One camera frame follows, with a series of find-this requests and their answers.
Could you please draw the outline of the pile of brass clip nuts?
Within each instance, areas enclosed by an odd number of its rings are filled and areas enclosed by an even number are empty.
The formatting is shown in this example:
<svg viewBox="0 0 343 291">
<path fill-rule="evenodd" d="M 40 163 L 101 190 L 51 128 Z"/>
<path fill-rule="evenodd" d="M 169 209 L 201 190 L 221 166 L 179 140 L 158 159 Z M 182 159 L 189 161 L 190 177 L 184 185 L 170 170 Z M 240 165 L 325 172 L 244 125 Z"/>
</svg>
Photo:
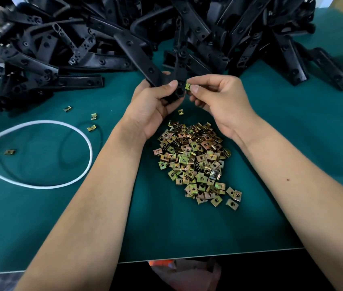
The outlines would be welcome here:
<svg viewBox="0 0 343 291">
<path fill-rule="evenodd" d="M 186 125 L 169 121 L 158 137 L 159 148 L 153 151 L 159 158 L 160 170 L 169 169 L 169 178 L 184 186 L 185 197 L 197 203 L 210 202 L 214 207 L 224 203 L 236 211 L 242 192 L 222 179 L 224 162 L 231 151 L 223 146 L 210 122 Z"/>
</svg>

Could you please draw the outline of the person's left forearm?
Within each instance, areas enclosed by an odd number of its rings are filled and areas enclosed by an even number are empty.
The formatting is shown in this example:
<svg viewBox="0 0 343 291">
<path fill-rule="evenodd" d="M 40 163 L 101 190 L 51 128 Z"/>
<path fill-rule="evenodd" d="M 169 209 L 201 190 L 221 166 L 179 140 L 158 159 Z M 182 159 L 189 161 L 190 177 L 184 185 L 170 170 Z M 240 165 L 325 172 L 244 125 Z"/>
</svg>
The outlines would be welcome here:
<svg viewBox="0 0 343 291">
<path fill-rule="evenodd" d="M 14 291 L 108 291 L 148 135 L 124 117 Z"/>
</svg>

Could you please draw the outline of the person's pink garment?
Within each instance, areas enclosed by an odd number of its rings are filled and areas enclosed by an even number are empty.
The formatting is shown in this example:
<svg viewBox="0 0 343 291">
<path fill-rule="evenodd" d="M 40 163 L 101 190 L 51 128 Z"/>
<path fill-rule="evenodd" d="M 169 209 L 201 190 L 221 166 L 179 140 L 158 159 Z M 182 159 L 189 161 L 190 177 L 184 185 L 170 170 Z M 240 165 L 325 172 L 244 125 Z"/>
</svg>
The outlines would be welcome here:
<svg viewBox="0 0 343 291">
<path fill-rule="evenodd" d="M 214 258 L 208 261 L 164 259 L 148 261 L 157 276 L 175 291 L 216 291 L 222 267 Z"/>
</svg>

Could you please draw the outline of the green table mat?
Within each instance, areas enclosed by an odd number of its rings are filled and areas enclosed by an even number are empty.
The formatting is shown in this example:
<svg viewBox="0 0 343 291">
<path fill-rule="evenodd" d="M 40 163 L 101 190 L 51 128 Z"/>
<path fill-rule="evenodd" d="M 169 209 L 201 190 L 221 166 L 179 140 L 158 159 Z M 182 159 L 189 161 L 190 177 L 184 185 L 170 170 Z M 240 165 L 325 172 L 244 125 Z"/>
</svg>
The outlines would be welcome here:
<svg viewBox="0 0 343 291">
<path fill-rule="evenodd" d="M 292 86 L 266 63 L 257 61 L 241 80 L 256 113 L 306 157 L 343 184 L 343 92 L 310 65 L 309 80 Z M 0 132 L 34 120 L 56 120 L 79 128 L 89 138 L 96 158 L 121 119 L 139 72 L 106 73 L 105 87 L 59 92 L 34 109 L 10 117 L 0 112 Z M 210 122 L 208 112 L 185 98 L 155 136 L 146 142 L 132 195 L 120 262 L 273 251 L 302 247 L 266 187 L 238 147 L 225 137 L 232 155 L 225 161 L 224 182 L 242 191 L 236 211 L 224 203 L 198 205 L 185 197 L 153 150 L 168 120 Z M 91 120 L 91 114 L 97 119 Z M 96 125 L 88 132 L 87 128 Z M 14 155 L 4 152 L 15 149 Z M 26 127 L 0 139 L 0 174 L 21 183 L 53 186 L 77 178 L 87 167 L 86 141 L 67 127 Z M 0 180 L 0 272 L 26 269 L 82 181 L 54 190 L 35 190 Z"/>
</svg>

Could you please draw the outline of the person's left hand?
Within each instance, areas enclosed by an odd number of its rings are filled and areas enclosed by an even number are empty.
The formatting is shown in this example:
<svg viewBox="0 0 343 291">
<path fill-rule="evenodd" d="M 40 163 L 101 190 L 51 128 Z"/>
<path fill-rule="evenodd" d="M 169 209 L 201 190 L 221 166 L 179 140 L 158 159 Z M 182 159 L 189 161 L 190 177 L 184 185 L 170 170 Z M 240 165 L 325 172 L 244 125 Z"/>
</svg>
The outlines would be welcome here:
<svg viewBox="0 0 343 291">
<path fill-rule="evenodd" d="M 184 101 L 184 97 L 172 103 L 168 103 L 164 98 L 151 97 L 149 88 L 153 87 L 146 79 L 140 82 L 122 117 L 123 126 L 144 141 L 152 137 L 164 119 Z"/>
</svg>

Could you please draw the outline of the person's right forearm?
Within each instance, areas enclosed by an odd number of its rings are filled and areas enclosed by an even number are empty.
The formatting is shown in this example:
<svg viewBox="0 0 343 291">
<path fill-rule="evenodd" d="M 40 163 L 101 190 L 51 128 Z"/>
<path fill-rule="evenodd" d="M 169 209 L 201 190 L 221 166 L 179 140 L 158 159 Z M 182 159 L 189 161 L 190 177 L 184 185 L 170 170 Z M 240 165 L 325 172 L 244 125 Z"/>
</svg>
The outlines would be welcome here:
<svg viewBox="0 0 343 291">
<path fill-rule="evenodd" d="M 343 291 L 343 186 L 256 114 L 229 126 L 307 252 Z"/>
</svg>

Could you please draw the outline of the heap of black plastic brackets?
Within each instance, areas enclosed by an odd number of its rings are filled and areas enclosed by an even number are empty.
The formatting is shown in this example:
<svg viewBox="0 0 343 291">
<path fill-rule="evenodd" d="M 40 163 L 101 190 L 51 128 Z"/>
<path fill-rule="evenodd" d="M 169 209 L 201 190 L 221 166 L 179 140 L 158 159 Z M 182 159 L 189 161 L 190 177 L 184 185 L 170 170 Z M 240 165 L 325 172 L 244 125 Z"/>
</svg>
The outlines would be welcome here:
<svg viewBox="0 0 343 291">
<path fill-rule="evenodd" d="M 263 59 L 296 86 L 315 63 L 339 90 L 343 68 L 293 36 L 315 33 L 315 0 L 25 0 L 0 11 L 0 109 L 53 92 L 104 87 L 101 72 L 137 71 L 114 39 L 127 30 L 159 70 L 240 77 Z"/>
</svg>

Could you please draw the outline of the person's right hand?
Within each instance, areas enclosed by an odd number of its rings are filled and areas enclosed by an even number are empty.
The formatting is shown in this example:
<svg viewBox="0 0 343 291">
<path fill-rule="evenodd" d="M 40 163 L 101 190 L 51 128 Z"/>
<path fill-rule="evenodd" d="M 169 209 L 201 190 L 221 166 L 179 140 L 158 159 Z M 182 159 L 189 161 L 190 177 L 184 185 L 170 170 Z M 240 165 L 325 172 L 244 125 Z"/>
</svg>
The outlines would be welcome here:
<svg viewBox="0 0 343 291">
<path fill-rule="evenodd" d="M 213 116 L 221 133 L 237 144 L 252 136 L 259 116 L 253 110 L 239 78 L 207 74 L 189 78 L 187 83 L 218 92 L 211 102 L 196 100 L 194 103 Z"/>
</svg>

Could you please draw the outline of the black plastic bracket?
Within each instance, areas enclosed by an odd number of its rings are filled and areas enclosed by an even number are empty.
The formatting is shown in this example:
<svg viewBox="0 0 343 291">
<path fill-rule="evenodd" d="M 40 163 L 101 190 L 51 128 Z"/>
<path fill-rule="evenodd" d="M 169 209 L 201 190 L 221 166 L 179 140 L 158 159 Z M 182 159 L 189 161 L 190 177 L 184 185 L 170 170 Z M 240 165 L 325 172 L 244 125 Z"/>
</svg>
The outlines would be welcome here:
<svg viewBox="0 0 343 291">
<path fill-rule="evenodd" d="M 185 63 L 179 62 L 178 58 L 176 58 L 174 72 L 165 74 L 156 67 L 129 31 L 123 30 L 120 33 L 115 33 L 114 39 L 152 87 L 160 87 L 173 80 L 177 80 L 176 90 L 164 98 L 168 103 L 175 102 L 179 98 L 184 97 L 185 81 L 187 79 Z"/>
</svg>

